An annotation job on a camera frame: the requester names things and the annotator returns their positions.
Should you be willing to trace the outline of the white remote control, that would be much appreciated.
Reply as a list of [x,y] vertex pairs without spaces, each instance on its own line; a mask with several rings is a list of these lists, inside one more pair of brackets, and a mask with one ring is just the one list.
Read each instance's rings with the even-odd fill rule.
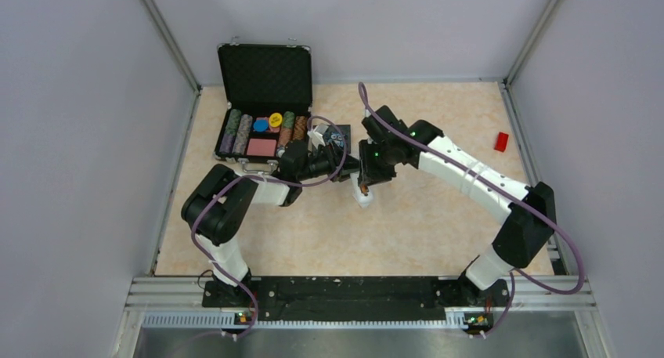
[[359,173],[354,172],[350,175],[353,197],[361,208],[368,208],[374,201],[374,195],[371,190],[364,190],[359,185]]

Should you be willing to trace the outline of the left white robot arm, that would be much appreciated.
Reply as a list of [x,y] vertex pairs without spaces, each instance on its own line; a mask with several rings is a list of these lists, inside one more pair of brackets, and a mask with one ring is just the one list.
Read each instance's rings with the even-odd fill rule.
[[181,218],[194,245],[209,259],[222,297],[241,306],[251,296],[250,269],[240,252],[237,233],[253,204],[287,207],[307,186],[344,182],[359,171],[360,160],[335,142],[310,150],[306,142],[286,145],[272,175],[241,174],[215,165],[188,196]]

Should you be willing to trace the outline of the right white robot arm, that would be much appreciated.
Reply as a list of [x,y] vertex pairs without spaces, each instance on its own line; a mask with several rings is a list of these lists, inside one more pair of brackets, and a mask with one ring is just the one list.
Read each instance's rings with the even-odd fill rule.
[[395,178],[396,165],[411,165],[456,187],[500,223],[493,242],[460,276],[466,303],[481,304],[500,277],[529,266],[553,234],[554,191],[546,183],[511,179],[463,151],[440,128],[424,120],[406,126],[387,106],[366,112],[362,124],[369,137],[359,142],[360,193]]

